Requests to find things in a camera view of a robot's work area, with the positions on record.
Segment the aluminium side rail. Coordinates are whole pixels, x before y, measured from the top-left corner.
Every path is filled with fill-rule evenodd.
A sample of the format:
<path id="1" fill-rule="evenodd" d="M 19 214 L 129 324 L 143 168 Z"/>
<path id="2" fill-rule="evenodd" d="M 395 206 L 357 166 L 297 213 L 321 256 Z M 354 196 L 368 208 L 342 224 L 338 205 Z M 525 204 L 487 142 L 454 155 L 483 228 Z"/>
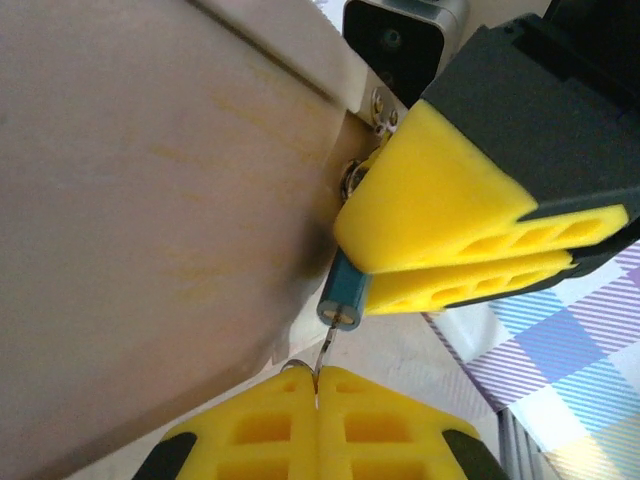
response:
<path id="1" fill-rule="evenodd" d="M 540 449 L 509 409 L 497 414 L 500 463 L 511 480 L 547 480 Z"/>

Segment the pink illustrated diary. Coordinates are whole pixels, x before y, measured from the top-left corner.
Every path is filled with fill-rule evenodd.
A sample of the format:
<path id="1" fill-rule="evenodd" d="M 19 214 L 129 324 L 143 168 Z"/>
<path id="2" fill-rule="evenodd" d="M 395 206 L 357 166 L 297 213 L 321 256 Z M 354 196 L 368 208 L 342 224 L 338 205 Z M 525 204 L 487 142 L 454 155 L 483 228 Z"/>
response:
<path id="1" fill-rule="evenodd" d="M 0 480 L 262 369 L 380 86 L 311 0 L 0 0 Z"/>

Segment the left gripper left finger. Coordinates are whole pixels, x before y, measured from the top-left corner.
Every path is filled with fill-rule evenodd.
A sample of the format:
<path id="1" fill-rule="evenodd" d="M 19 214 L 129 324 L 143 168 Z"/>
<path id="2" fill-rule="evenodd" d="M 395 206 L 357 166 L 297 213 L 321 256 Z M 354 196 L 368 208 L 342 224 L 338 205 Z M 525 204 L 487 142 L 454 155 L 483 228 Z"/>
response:
<path id="1" fill-rule="evenodd" d="M 317 480 L 310 370 L 290 367 L 172 427 L 132 480 Z"/>

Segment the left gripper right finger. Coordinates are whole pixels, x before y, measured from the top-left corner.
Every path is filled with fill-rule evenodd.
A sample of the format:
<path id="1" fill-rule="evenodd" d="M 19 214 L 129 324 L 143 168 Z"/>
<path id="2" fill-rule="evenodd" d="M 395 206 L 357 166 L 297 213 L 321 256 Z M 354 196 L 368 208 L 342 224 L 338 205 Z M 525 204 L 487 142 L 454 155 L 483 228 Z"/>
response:
<path id="1" fill-rule="evenodd" d="M 338 367 L 318 394 L 321 480 L 510 480 L 459 417 Z"/>

